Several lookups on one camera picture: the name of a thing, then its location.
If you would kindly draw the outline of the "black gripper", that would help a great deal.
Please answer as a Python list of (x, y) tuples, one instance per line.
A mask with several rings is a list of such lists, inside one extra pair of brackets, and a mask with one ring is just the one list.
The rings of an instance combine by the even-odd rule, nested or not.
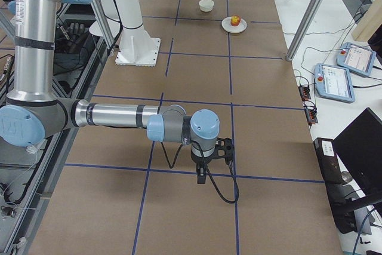
[(191, 158), (195, 162), (197, 172), (197, 183), (205, 184), (206, 182), (206, 170), (204, 164), (209, 164), (217, 155), (215, 149), (203, 150), (202, 152), (196, 147), (191, 147)]

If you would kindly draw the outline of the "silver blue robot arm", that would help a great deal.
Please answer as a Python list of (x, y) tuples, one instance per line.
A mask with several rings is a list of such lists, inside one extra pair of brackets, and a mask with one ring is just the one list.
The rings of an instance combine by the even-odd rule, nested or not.
[(16, 0), (14, 88), (1, 108), (1, 137), (26, 147), (73, 127), (144, 128), (151, 141), (190, 145), (198, 183), (204, 183), (211, 177), (208, 163), (218, 157), (220, 121), (213, 111), (187, 116), (177, 105), (101, 104), (53, 94), (57, 4), (91, 1)]

